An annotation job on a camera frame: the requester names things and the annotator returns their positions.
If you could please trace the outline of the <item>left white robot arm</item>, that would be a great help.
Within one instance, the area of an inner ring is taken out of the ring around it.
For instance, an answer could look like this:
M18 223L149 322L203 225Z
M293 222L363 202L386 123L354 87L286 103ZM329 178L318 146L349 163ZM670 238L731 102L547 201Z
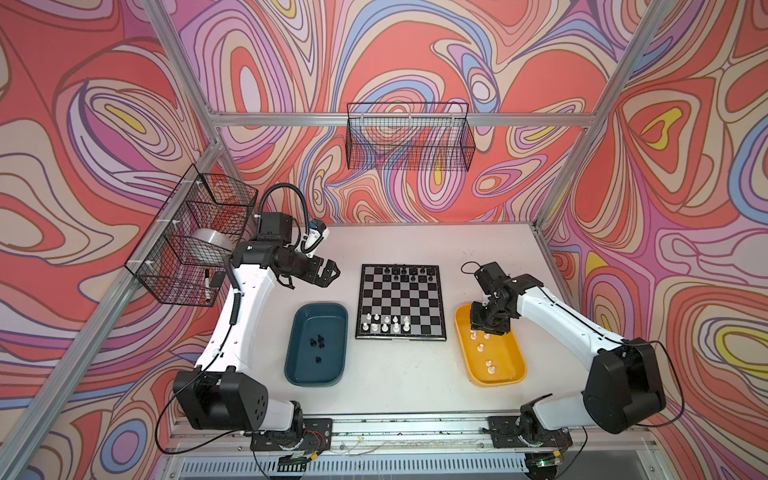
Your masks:
M271 397L249 363L276 286L291 289L300 280L325 288L340 275L334 261L315 253L328 236L325 223L310 220L299 239L293 237L295 223L284 213L261 215L255 237L240 242L225 260L230 290L213 335L194 369L178 373L173 382L173 398L196 430L259 435L279 449L303 442L300 404Z

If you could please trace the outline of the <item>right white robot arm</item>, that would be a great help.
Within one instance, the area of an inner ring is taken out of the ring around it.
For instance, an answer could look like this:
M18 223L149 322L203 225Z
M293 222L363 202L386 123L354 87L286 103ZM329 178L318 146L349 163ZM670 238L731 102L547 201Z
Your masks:
M547 394L521 406L512 428L520 442L539 446L565 429L597 426L620 434L666 406L657 355L651 342L626 339L567 305L530 274L512 277L496 262L472 273L482 301L470 305L472 329L493 336L527 319L570 351L587 370L580 389Z

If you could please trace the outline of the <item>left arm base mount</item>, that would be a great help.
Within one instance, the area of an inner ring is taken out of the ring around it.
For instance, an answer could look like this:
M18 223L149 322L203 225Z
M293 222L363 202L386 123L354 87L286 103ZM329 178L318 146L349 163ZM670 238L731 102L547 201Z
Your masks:
M257 432L251 436L253 452L322 453L332 444L333 420L330 417L295 420L286 431Z

